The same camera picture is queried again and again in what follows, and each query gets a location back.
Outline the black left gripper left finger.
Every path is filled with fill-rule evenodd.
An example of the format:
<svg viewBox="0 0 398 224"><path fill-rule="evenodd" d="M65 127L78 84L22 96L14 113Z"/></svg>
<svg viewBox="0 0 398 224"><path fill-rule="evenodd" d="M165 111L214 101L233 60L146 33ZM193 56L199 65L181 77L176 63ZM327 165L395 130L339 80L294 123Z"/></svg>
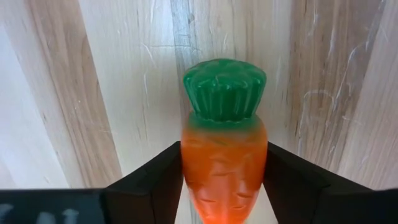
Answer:
<svg viewBox="0 0 398 224"><path fill-rule="evenodd" d="M174 223L182 185L180 142L177 141L105 188L106 222Z"/></svg>

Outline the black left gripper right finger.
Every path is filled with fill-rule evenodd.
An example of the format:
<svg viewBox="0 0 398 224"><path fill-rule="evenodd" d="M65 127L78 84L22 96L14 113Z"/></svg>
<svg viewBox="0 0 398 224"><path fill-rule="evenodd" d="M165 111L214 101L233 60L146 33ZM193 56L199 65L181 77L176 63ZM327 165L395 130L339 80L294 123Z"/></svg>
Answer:
<svg viewBox="0 0 398 224"><path fill-rule="evenodd" d="M279 223L312 223L318 201L329 187L336 187L344 194L371 190L271 142L268 143L263 186Z"/></svg>

